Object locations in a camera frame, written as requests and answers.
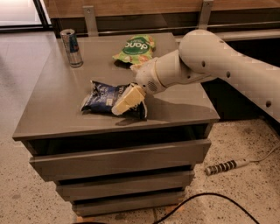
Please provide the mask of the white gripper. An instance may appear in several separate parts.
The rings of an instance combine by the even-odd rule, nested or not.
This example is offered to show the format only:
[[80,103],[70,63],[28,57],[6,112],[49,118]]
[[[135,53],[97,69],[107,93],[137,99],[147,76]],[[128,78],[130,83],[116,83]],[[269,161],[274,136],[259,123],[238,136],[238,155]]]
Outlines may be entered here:
[[139,64],[133,64],[129,68],[136,73],[136,83],[130,83],[121,97],[111,109],[116,116],[141,103],[147,94],[154,95],[159,90],[158,78],[155,73],[156,60],[152,59]]

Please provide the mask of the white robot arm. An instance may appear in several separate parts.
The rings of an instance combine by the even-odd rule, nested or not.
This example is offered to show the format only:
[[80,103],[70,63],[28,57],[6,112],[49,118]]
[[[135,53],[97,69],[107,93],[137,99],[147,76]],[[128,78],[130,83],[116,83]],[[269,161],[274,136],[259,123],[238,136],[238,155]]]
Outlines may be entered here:
[[280,68],[237,52],[210,31],[190,31],[177,50],[132,70],[136,82],[113,106],[117,116],[142,102],[147,94],[219,78],[280,122]]

